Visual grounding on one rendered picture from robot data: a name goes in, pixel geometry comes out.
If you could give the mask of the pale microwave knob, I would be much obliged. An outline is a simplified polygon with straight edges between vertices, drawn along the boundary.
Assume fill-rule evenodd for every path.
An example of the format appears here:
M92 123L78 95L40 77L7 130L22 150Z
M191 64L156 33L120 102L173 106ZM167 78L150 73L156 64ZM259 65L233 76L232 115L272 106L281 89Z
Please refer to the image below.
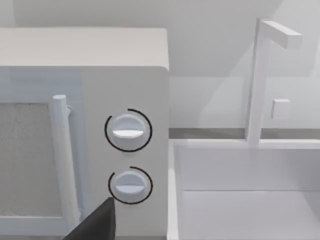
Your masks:
M120 173L113 172L107 181L110 195L124 205L138 205L153 193L151 176L142 168L130 166Z
M135 153L144 149L153 137L153 126L141 111L128 108L127 112L110 115L104 123L107 142L123 153Z

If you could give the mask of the pale microwave oven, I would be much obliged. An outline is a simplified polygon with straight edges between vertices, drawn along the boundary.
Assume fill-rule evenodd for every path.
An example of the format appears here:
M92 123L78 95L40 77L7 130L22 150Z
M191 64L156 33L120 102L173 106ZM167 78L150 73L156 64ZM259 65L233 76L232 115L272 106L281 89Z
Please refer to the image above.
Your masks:
M115 240L167 240L167 31L161 28L0 27L0 71L8 68L80 70L82 102L72 109L69 117L76 154L80 223L112 197L108 190L110 175L135 166L151 176L153 192L146 201L136 205L114 199ZM137 152L113 148L104 134L107 118L125 113L127 109L143 112L153 127L150 143Z

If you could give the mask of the microwave door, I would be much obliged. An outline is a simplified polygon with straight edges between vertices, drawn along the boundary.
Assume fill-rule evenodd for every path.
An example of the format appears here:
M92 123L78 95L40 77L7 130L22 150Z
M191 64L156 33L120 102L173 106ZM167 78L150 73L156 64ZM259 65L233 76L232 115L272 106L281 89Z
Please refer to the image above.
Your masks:
M62 237L63 217L55 160L52 100L65 95L78 208L70 115L83 100L76 68L0 70L0 239Z

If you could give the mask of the white sink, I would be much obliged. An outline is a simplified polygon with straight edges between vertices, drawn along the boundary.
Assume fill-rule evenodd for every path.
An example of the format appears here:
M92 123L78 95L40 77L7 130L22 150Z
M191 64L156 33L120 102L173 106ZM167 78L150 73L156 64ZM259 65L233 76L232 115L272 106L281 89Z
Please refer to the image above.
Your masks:
M171 240L320 240L317 144L169 141Z

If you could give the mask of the tall white tap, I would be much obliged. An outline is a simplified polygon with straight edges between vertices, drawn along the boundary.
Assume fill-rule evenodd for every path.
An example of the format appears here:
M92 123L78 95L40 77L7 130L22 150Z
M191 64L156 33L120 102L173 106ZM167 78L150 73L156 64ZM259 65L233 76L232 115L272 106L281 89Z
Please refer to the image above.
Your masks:
M271 42L286 50L300 50L303 35L272 19L256 20L245 126L245 139L251 148L259 146L261 139Z

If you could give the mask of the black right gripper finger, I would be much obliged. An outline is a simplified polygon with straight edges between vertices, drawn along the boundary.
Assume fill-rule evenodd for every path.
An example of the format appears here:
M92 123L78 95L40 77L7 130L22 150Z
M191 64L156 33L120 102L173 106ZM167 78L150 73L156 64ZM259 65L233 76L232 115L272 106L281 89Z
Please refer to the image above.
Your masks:
M116 240L116 209L108 197L62 240Z

